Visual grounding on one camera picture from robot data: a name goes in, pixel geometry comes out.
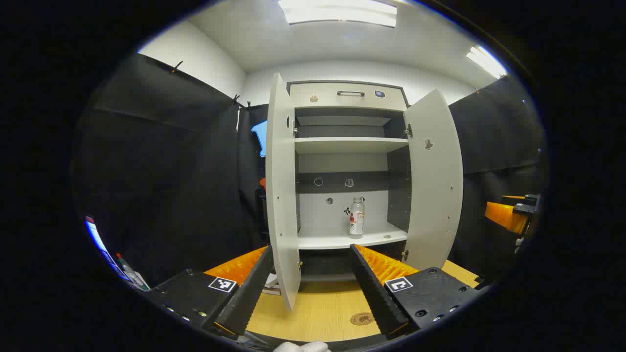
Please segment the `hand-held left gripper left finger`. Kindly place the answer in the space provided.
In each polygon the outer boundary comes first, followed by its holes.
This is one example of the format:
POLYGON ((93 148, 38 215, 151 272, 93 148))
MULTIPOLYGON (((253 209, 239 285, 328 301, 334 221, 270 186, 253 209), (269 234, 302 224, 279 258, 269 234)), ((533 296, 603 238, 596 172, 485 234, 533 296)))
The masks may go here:
POLYGON ((186 269, 147 291, 147 300, 195 330, 237 339, 246 332, 273 268, 271 246, 202 272, 186 269))

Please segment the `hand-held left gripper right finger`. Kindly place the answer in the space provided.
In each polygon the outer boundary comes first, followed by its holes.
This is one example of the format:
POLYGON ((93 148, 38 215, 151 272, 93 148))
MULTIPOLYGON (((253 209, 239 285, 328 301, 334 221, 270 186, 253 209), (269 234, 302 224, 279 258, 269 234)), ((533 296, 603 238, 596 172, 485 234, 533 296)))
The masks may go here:
POLYGON ((355 243, 350 246, 349 260, 380 332, 387 339, 436 325, 490 289, 466 285, 437 267, 416 270, 355 243))

